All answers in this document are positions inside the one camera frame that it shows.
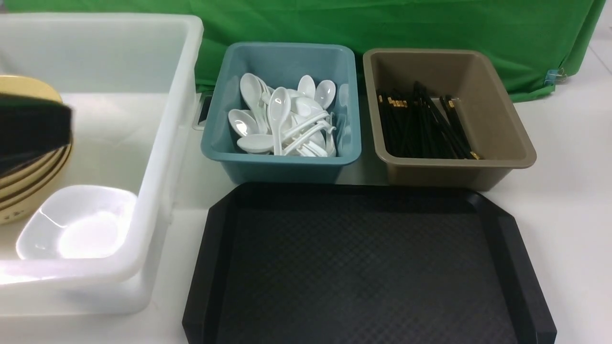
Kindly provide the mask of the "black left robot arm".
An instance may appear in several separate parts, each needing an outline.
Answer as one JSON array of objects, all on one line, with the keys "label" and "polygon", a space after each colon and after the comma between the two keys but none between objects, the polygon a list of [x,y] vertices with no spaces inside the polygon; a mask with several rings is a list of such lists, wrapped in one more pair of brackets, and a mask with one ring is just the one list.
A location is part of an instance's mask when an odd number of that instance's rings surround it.
[{"label": "black left robot arm", "polygon": [[43,98],[1,94],[1,174],[67,146],[72,131],[72,109]]}]

